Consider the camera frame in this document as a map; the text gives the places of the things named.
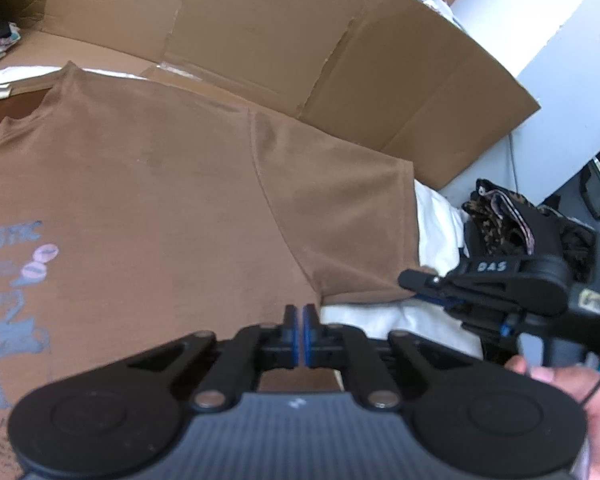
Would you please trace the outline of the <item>black patterned bag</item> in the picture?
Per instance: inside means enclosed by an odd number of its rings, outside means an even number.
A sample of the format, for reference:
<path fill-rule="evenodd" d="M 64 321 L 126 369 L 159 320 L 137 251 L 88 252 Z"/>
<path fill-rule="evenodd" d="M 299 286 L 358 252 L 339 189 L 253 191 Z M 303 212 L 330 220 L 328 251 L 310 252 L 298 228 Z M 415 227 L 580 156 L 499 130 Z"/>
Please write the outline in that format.
<path fill-rule="evenodd" d="M 486 179 L 476 181 L 462 211 L 468 256 L 553 255 L 568 263 L 575 281 L 590 277 L 596 234 L 586 224 Z"/>

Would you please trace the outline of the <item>brown cardboard sheet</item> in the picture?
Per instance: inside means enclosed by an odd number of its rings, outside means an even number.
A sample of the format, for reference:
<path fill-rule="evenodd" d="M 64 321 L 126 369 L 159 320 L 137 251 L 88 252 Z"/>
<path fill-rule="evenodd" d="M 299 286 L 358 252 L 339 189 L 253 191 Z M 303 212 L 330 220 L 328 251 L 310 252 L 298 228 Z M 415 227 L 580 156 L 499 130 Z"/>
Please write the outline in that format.
<path fill-rule="evenodd" d="M 443 188 L 537 110 L 467 32 L 418 0 L 0 0 L 17 61 L 103 48 L 409 160 Z"/>

